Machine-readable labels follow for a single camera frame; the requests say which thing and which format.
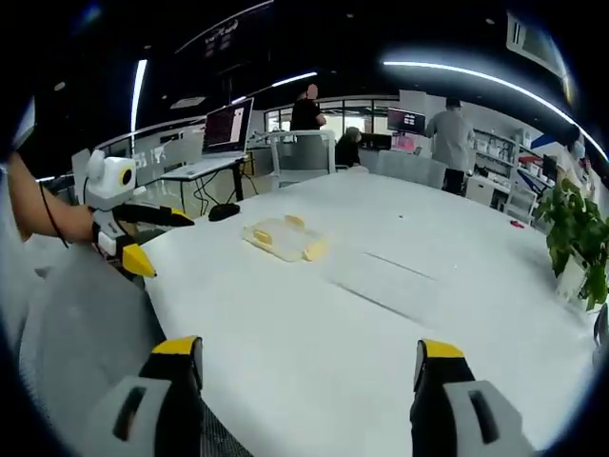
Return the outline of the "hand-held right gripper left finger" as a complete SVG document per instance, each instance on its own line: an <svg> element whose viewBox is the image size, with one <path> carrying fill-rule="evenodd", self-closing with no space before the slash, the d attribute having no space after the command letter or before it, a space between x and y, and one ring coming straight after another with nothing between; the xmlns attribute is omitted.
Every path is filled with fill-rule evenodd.
<svg viewBox="0 0 609 457"><path fill-rule="evenodd" d="M202 339L166 340L91 411L87 456L200 456Z"/></svg>

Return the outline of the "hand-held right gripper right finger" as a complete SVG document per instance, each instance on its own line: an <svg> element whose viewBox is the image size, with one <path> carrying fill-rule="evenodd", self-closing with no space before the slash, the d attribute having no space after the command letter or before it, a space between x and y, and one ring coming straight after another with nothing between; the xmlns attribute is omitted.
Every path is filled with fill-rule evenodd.
<svg viewBox="0 0 609 457"><path fill-rule="evenodd" d="M414 456L534 456L518 410L486 380L477 380L463 352L421 339L410 409Z"/></svg>

